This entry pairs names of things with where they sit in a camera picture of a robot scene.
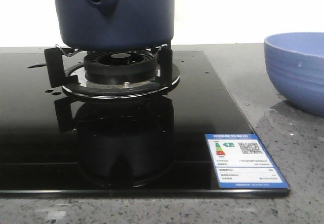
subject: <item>blue ceramic pot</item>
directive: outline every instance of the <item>blue ceramic pot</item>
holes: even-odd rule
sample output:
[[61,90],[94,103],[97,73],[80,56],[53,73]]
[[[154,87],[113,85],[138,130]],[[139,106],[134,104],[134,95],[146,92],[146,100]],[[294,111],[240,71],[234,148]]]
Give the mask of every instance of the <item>blue ceramic pot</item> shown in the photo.
[[170,43],[174,0],[55,0],[63,42],[88,51],[131,51]]
[[324,33],[271,35],[264,53],[275,88],[300,109],[324,116]]

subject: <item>blue bowl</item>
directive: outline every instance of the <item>blue bowl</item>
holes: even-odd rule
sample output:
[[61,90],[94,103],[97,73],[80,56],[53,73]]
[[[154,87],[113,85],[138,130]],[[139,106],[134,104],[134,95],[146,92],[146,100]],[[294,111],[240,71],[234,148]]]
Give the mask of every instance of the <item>blue bowl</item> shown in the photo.
[[324,33],[268,36],[264,54],[275,88],[300,109],[324,116]]

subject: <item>energy label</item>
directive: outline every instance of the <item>energy label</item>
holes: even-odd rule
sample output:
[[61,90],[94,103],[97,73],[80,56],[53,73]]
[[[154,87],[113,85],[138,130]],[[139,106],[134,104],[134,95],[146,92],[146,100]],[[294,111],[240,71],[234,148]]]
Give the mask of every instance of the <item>energy label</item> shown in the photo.
[[221,188],[288,188],[255,134],[207,134]]

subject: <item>granite countertop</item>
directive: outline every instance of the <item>granite countertop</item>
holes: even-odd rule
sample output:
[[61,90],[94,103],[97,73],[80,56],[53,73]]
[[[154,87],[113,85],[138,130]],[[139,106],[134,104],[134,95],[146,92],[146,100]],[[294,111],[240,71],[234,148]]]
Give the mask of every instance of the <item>granite countertop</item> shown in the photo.
[[324,118],[294,108],[278,94],[266,74],[263,44],[173,49],[204,51],[290,183],[290,195],[281,199],[0,199],[0,223],[323,223]]

